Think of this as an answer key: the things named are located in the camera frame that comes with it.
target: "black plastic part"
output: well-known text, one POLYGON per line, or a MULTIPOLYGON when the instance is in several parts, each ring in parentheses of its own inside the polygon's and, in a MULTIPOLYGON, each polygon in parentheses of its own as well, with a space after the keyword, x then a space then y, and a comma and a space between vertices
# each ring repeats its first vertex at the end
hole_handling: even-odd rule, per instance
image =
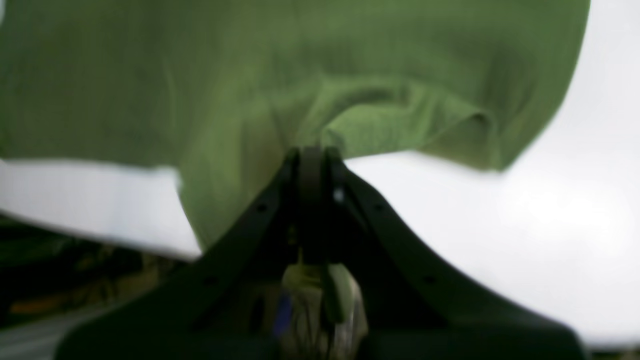
POLYGON ((77 328, 56 358, 275 359, 277 340, 258 330, 259 303, 242 319, 225 314, 243 284, 279 282, 297 245, 313 252, 311 261, 344 263, 358 281, 371 331, 359 359, 588 358, 569 328, 492 293, 439 257, 335 149, 291 151, 200 261, 77 328), (287 242, 292 229, 296 246, 287 242))

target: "green fabric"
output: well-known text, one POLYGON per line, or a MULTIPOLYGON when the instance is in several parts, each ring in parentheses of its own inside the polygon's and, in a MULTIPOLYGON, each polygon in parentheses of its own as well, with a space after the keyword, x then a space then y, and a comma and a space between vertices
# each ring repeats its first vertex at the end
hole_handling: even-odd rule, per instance
POLYGON ((588 0, 9 0, 0 157, 173 165, 213 244, 295 145, 509 166, 588 0))

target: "white surface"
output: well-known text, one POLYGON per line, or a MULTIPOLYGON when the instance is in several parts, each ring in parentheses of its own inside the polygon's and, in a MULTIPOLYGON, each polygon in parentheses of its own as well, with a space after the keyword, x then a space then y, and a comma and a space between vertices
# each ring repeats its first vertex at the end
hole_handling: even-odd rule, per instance
POLYGON ((70 234, 181 259, 200 255, 169 168, 0 160, 0 209, 70 234))
MULTIPOLYGON (((638 0, 592 1, 561 111, 505 174, 410 152, 348 162, 451 263, 594 346, 640 343, 638 19, 638 0)), ((194 256, 175 184, 165 170, 15 163, 0 167, 0 208, 194 256)))

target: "mounting hole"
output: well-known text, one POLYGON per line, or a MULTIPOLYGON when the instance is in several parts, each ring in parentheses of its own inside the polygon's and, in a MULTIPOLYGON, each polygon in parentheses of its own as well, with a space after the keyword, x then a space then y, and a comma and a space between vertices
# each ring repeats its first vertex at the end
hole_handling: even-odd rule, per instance
POLYGON ((433 275, 425 275, 422 277, 422 282, 427 285, 433 285, 436 283, 436 277, 433 275))
POLYGON ((202 284, 204 284, 204 286, 215 286, 218 284, 218 277, 215 275, 207 276, 202 281, 202 284))

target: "green cloth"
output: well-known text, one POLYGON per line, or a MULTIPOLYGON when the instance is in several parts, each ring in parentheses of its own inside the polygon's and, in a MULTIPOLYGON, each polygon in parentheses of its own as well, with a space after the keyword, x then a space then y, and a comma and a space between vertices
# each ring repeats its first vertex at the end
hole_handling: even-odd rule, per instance
POLYGON ((295 145, 509 166, 588 0, 9 0, 0 157, 172 165, 204 247, 295 145))

